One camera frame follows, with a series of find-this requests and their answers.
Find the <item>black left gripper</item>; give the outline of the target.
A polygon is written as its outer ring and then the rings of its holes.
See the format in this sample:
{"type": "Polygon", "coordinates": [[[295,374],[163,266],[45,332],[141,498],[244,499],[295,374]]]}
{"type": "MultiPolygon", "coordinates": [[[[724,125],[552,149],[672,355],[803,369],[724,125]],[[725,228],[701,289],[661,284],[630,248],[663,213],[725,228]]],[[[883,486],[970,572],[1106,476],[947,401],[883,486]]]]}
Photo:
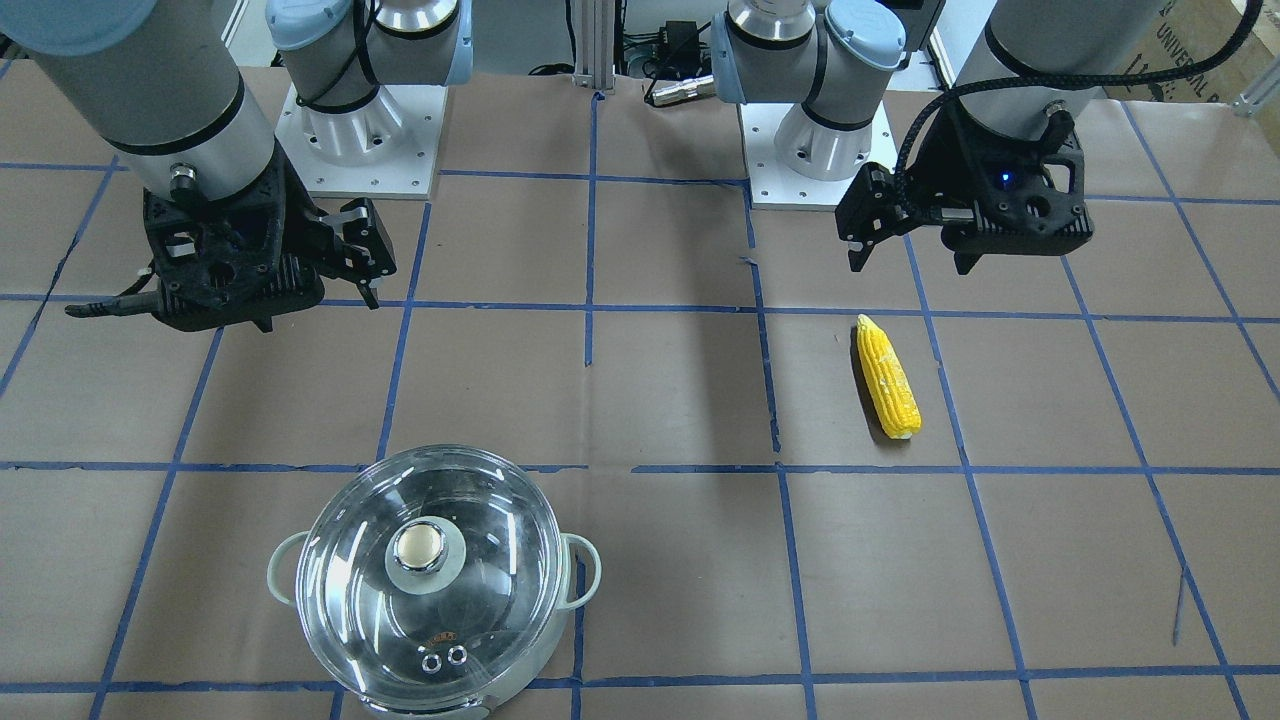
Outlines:
{"type": "Polygon", "coordinates": [[[901,176],[865,163],[838,204],[850,270],[863,272],[878,243],[923,225],[941,229],[960,275],[986,255],[1062,256],[1087,243],[1093,223],[1075,118],[1055,102],[1044,119],[1038,138],[1007,138],[955,101],[901,176]]]}

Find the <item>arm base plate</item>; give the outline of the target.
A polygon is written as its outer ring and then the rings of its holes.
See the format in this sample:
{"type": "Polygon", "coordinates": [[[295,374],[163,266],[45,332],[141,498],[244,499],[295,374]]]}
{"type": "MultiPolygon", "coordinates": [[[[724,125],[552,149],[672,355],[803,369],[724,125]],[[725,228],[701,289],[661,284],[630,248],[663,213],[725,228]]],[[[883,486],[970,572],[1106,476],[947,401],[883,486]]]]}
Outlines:
{"type": "Polygon", "coordinates": [[[302,108],[289,88],[275,133],[316,199],[431,199],[451,91],[384,86],[344,114],[302,108]]]}
{"type": "Polygon", "coordinates": [[[892,167],[899,151],[882,106],[855,131],[819,126],[797,104],[745,104],[739,117],[756,209],[832,211],[865,163],[892,167]]]}

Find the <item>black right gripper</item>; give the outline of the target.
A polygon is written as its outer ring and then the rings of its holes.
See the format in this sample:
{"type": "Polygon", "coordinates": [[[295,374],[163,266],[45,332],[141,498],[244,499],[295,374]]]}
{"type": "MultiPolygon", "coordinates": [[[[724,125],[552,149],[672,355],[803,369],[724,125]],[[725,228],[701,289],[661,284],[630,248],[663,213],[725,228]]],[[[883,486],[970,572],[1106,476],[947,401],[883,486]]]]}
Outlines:
{"type": "Polygon", "coordinates": [[[143,311],[183,332],[244,322],[269,331],[274,316],[323,300],[323,278],[346,268],[340,238],[365,261],[352,266],[352,283],[379,309],[378,263],[393,263],[393,243],[372,200],[342,205],[337,231],[323,218],[287,160],[271,160],[223,200],[182,206],[146,190],[143,231],[157,287],[143,293],[143,311]]]}

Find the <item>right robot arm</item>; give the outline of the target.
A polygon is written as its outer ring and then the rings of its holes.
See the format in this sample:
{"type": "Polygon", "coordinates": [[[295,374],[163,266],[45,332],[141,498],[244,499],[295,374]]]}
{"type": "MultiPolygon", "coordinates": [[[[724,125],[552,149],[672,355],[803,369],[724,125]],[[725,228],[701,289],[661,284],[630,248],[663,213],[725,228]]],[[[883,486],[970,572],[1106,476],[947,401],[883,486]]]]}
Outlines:
{"type": "Polygon", "coordinates": [[[196,1],[5,1],[24,49],[143,186],[152,254],[74,318],[147,314],[183,332],[319,305],[325,281],[379,307],[393,243],[366,190],[424,196],[443,113],[425,94],[468,82],[468,1],[270,1],[294,91],[273,124],[196,1]]]}

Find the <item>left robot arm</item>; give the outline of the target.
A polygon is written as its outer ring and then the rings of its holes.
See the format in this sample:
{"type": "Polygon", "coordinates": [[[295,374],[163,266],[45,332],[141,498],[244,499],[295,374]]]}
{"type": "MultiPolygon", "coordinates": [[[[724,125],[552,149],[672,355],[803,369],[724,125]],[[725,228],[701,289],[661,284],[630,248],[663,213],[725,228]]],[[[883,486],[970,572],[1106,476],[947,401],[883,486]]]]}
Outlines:
{"type": "Polygon", "coordinates": [[[892,167],[865,160],[891,76],[933,1],[731,1],[710,22],[724,102],[788,106],[780,152],[795,172],[850,179],[835,209],[849,265],[874,247],[936,227],[965,275],[986,256],[1060,258],[1094,225],[1084,197],[1076,119],[1097,88],[1162,83],[1224,64],[1263,5],[1249,1],[1212,55],[1123,76],[1117,64],[1158,14],[1157,1],[997,1],[952,86],[911,122],[892,167]]]}

